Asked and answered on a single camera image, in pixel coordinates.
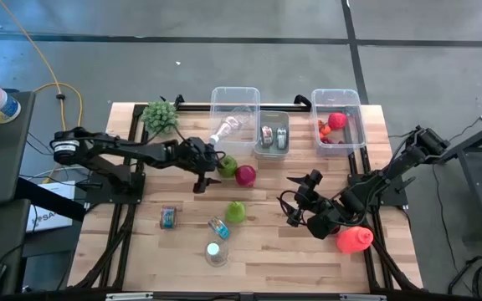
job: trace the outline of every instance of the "gray concrete floor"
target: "gray concrete floor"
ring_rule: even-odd
[[[173,37],[346,38],[338,0],[78,0],[21,2],[8,6],[35,33]],[[482,40],[482,1],[350,0],[358,38]],[[18,30],[0,8],[0,33]],[[317,88],[356,89],[348,46],[207,43],[66,43],[38,46],[61,82],[84,96],[84,124],[103,130],[114,101],[150,101],[183,94],[187,101],[208,101],[216,86],[254,86],[265,102],[292,101]],[[415,125],[432,127],[442,137],[458,134],[482,114],[482,48],[360,47],[361,66],[371,104],[382,105],[390,134]],[[0,41],[0,85],[29,90],[51,82],[27,42]],[[55,89],[39,94],[31,132],[48,142],[60,130]],[[77,100],[68,92],[67,124],[77,120]],[[460,140],[480,130],[477,124]],[[392,140],[397,146],[398,140]],[[23,174],[53,165],[27,149]],[[456,161],[437,166],[450,241],[458,267],[482,254],[482,244],[465,246],[461,237],[482,229],[479,205],[472,198]],[[456,274],[440,219],[430,166],[405,175],[417,180],[407,188],[414,246],[425,288],[444,292]],[[37,258],[26,283],[54,288],[66,254]],[[36,267],[56,261],[52,273]],[[456,293],[469,294],[462,285]]]

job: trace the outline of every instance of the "wooden tabletop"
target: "wooden tabletop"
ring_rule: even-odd
[[[107,133],[127,138],[134,105],[113,104]],[[382,168],[392,156],[382,107],[363,105],[361,112],[371,167]],[[208,112],[180,113],[179,129],[186,137],[200,136],[206,140],[208,121]],[[319,240],[305,227],[288,226],[276,200],[283,190],[296,190],[297,185],[288,181],[287,176],[303,176],[312,169],[318,169],[324,176],[316,189],[324,196],[333,196],[346,185],[350,173],[346,157],[316,157],[312,130],[309,114],[292,113],[290,153],[284,162],[236,158],[239,164],[250,164],[257,170],[253,188],[239,187],[234,180],[227,179],[195,195],[192,185],[196,176],[192,173],[174,167],[160,171],[147,167],[145,195],[136,211],[124,290],[368,292],[362,253],[342,254],[336,248],[334,237]],[[110,159],[122,162],[121,158]],[[220,179],[218,174],[208,175]],[[207,222],[213,216],[222,218],[231,201],[245,204],[247,220],[229,225],[232,234],[227,242],[228,263],[213,268],[204,258],[205,246],[216,238]],[[160,211],[166,205],[178,209],[175,230],[159,228]],[[85,217],[69,285],[79,282],[104,251],[112,212],[113,206],[104,204]],[[392,207],[383,207],[380,215],[387,250],[413,283],[421,287],[406,217]],[[377,279],[382,283],[380,263],[373,253]],[[111,278],[117,263],[118,253],[114,256]]]

